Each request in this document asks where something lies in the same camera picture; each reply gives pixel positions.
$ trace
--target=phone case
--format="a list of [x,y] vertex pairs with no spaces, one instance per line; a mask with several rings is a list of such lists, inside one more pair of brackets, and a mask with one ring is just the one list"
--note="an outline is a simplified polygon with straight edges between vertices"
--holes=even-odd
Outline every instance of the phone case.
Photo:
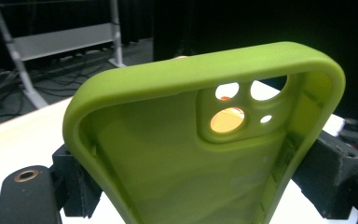
[[[282,76],[278,95],[252,95]],[[238,92],[217,97],[228,83]],[[78,90],[63,137],[128,224],[269,223],[344,86],[337,63],[291,42],[112,69]]]

